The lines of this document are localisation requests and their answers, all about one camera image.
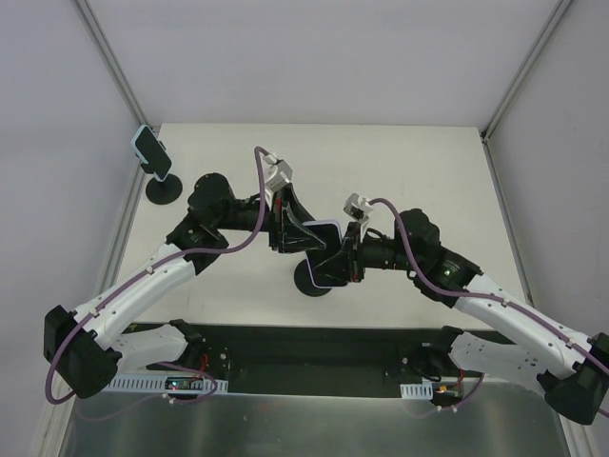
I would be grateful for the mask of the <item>phone with lilac case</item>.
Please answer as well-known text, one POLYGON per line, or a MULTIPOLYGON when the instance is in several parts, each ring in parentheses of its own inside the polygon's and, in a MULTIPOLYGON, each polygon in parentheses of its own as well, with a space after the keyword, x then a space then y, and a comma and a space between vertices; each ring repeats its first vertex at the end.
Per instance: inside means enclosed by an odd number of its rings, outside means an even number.
MULTIPOLYGON (((342 235, 340 225, 335 220, 305 222, 304 225, 318 235, 325 243, 323 250, 310 250, 306 252, 306 261, 309 266, 310 277, 313 282, 313 254, 320 251, 329 251, 333 254, 342 247, 342 235)), ((318 288, 338 288, 344 286, 317 286, 318 288)))

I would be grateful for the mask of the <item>black phone stand corner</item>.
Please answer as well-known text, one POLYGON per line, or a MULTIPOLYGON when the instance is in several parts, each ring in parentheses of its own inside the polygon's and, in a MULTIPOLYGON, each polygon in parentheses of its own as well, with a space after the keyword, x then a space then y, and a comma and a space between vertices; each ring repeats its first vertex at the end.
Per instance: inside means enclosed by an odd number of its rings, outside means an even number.
POLYGON ((319 298, 332 291, 332 288, 318 288, 313 284, 306 260, 302 260, 294 269, 293 281, 297 290, 307 297, 319 298))

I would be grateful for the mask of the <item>black phone stand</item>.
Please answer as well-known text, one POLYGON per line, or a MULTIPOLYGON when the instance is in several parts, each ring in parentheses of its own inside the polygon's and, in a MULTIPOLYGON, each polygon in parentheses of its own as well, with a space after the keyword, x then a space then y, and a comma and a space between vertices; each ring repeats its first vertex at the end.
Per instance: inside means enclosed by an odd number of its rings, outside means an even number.
POLYGON ((148 164, 142 165, 145 173, 152 175, 147 182, 145 194, 147 199, 155 205, 170 204, 182 193, 182 181, 170 172, 172 165, 165 145, 158 141, 158 148, 153 153, 152 159, 148 164))

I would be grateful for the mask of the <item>phone with light blue case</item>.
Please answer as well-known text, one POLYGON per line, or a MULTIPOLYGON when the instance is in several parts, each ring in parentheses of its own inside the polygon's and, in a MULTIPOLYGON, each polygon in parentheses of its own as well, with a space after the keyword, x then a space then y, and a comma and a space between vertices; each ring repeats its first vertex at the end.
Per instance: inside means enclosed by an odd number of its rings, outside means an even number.
POLYGON ((152 175, 158 182, 167 179, 172 162, 164 145, 148 125, 141 125, 137 129, 131 139, 131 147, 145 174, 152 175))

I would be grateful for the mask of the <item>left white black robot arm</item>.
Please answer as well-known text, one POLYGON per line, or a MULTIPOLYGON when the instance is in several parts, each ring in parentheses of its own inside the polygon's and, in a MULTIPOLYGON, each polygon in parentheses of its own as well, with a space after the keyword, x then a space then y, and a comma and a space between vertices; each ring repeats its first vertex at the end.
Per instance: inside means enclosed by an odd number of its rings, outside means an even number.
POLYGON ((87 399, 125 369, 160 362, 181 370, 195 368, 202 338, 182 320, 146 333, 140 342, 128 343, 121 335, 163 296, 194 279, 219 256, 245 249, 261 232, 278 253, 327 248, 312 231, 314 223, 285 179, 264 182, 259 194, 239 200, 224 175, 202 176, 187 199, 185 218, 138 270, 83 305, 72 310, 57 306, 47 313, 47 378, 59 375, 71 396, 87 399))

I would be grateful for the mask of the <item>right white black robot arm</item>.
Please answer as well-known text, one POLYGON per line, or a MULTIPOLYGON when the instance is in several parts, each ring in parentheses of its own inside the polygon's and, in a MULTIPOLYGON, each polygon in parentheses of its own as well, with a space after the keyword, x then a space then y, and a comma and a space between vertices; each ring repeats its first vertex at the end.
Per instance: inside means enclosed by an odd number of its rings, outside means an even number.
POLYGON ((439 375, 477 371, 525 387, 558 414, 585 426, 608 392, 608 336, 561 324, 505 291, 468 259, 445 248, 440 230, 420 209, 399 214, 394 235, 368 236, 360 223, 345 233, 335 221, 309 222, 322 247, 307 255, 312 283, 338 288, 362 281, 369 268, 405 271, 427 298, 467 314, 507 338, 497 344, 444 328, 428 351, 439 375))

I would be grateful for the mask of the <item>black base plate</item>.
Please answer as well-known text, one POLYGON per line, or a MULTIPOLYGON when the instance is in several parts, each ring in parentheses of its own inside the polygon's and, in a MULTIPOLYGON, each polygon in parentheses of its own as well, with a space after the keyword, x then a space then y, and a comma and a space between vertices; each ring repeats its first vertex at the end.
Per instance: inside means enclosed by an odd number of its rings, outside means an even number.
POLYGON ((203 368, 230 394, 398 398, 424 375, 455 377, 447 352, 461 331, 188 324, 182 367, 203 368))

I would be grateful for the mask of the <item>left aluminium frame rail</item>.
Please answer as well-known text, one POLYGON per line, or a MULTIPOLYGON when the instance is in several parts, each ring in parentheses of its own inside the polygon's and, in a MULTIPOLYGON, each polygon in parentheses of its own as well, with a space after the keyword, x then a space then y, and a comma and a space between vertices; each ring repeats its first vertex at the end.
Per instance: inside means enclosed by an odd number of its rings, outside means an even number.
POLYGON ((141 158, 134 147, 135 137, 128 143, 128 151, 135 159, 135 165, 128 184, 120 214, 116 223, 115 230, 110 239, 108 255, 100 273, 95 295, 100 295, 110 288, 118 278, 123 262, 125 249, 128 244, 129 233, 132 228, 133 220, 139 205, 146 173, 141 168, 141 158))

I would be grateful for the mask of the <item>aluminium frame rail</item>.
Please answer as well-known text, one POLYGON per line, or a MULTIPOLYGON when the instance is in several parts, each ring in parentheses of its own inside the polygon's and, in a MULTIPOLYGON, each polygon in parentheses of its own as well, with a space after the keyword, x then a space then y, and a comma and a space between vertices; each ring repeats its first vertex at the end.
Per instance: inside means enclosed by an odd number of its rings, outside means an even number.
POLYGON ((495 165, 493 154, 491 149, 488 146, 488 143, 484 140, 481 140, 482 149, 484 151, 484 156, 489 168, 489 172, 491 175, 491 179, 493 181, 493 186, 495 192, 497 194, 497 198, 499 201, 501 216, 505 225, 505 229, 507 232, 510 248, 514 257, 516 269, 518 272, 519 280, 521 283, 521 288, 523 290, 525 302, 532 306, 533 308, 536 306, 532 290, 530 288, 530 283, 528 281, 528 277, 526 275, 524 265, 522 262, 521 251, 518 246, 518 242, 516 240, 516 235, 514 231, 514 226, 511 218, 511 214, 508 207, 508 202, 506 199, 506 194, 504 192, 503 186, 501 184, 501 178, 498 171, 497 166, 495 165))
POLYGON ((141 158, 134 147, 135 137, 128 143, 128 151, 135 159, 135 165, 128 184, 120 214, 116 223, 115 230, 110 239, 108 255, 100 273, 95 295, 100 295, 110 288, 118 278, 123 262, 125 249, 128 244, 129 233, 132 228, 133 220, 139 205, 146 173, 141 168, 141 158))

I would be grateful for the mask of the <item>right aluminium frame rail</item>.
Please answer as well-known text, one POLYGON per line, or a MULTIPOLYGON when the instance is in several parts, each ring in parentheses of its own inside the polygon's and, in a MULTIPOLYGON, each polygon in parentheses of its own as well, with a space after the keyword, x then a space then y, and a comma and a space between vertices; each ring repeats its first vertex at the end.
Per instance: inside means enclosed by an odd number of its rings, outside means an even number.
POLYGON ((519 280, 521 283, 521 288, 523 290, 525 302, 532 306, 533 308, 536 306, 532 290, 530 288, 530 283, 528 281, 528 277, 526 275, 524 265, 522 262, 521 251, 518 246, 518 242, 516 240, 516 235, 514 231, 514 226, 511 218, 511 214, 508 207, 508 202, 506 199, 506 194, 504 192, 503 186, 501 184, 501 178, 498 171, 497 166, 495 165, 493 154, 491 149, 488 146, 488 143, 484 140, 481 140, 482 149, 484 151, 484 156, 489 168, 489 172, 491 175, 491 179, 493 181, 493 186, 495 192, 497 194, 497 198, 499 201, 501 216, 505 225, 505 229, 507 232, 510 248, 514 257, 516 269, 518 272, 519 280))

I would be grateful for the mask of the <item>left aluminium frame post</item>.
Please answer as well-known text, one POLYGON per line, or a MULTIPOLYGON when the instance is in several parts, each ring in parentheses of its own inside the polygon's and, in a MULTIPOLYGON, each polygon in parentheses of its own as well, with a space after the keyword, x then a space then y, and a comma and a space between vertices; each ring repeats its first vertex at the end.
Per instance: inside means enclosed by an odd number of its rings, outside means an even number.
POLYGON ((158 132, 160 127, 153 125, 143 110, 90 2, 88 0, 72 0, 71 4, 82 21, 131 117, 138 125, 146 124, 155 132, 158 132))

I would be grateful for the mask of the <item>aluminium frame post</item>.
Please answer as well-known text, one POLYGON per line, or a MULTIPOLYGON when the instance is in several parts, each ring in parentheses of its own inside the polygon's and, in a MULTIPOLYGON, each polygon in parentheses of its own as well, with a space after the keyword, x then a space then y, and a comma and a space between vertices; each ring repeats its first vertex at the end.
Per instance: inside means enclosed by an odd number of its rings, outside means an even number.
POLYGON ((529 77, 530 73, 541 59, 541 56, 545 52, 546 48, 549 46, 551 39, 560 28, 570 9, 572 9, 575 5, 575 0, 559 0, 552 8, 540 32, 538 33, 531 47, 525 54, 514 76, 510 80, 503 96, 501 97, 501 100, 494 109, 489 121, 481 130, 481 141, 484 145, 486 145, 490 141, 491 137, 499 127, 500 122, 502 121, 508 110, 510 109, 511 105, 519 94, 522 86, 529 77))
POLYGON ((131 117, 138 125, 146 124, 155 132, 158 132, 160 127, 153 125, 143 110, 90 2, 88 0, 72 0, 71 4, 82 21, 131 117))

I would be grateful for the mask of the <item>right aluminium frame post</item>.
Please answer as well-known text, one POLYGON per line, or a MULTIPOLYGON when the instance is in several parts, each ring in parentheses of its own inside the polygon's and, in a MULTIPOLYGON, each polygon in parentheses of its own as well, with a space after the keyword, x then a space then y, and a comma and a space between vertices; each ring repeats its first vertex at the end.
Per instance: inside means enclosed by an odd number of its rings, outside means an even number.
POLYGON ((552 8, 540 32, 538 33, 531 47, 525 54, 514 76, 510 80, 503 96, 501 97, 501 100, 494 109, 489 121, 481 130, 481 141, 484 145, 486 145, 490 141, 491 137, 499 127, 500 122, 502 121, 508 110, 510 109, 511 105, 519 94, 522 86, 529 77, 530 73, 541 59, 541 56, 545 52, 546 48, 549 46, 551 39, 560 28, 570 9, 572 9, 575 5, 575 0, 559 0, 552 8))

